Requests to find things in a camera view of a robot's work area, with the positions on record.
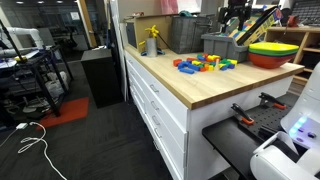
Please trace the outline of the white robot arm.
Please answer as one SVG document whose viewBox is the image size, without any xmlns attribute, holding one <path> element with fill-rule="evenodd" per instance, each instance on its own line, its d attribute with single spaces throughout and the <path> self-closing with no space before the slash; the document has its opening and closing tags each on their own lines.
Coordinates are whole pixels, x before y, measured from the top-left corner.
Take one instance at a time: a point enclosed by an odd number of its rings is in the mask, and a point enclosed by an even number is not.
<svg viewBox="0 0 320 180">
<path fill-rule="evenodd" d="M 257 180 L 319 180 L 320 64 L 302 94 L 273 133 L 253 151 L 250 168 Z"/>
</svg>

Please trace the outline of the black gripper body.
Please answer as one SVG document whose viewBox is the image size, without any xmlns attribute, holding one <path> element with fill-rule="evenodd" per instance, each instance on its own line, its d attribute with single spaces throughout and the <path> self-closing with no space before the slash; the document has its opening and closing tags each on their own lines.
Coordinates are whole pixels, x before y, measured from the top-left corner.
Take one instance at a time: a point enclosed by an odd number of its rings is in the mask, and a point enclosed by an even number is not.
<svg viewBox="0 0 320 180">
<path fill-rule="evenodd" d="M 244 22 L 250 18 L 251 10 L 251 0 L 228 0 L 228 6 L 219 11 L 218 21 L 226 24 L 231 18 L 237 17 L 240 22 Z"/>
</svg>

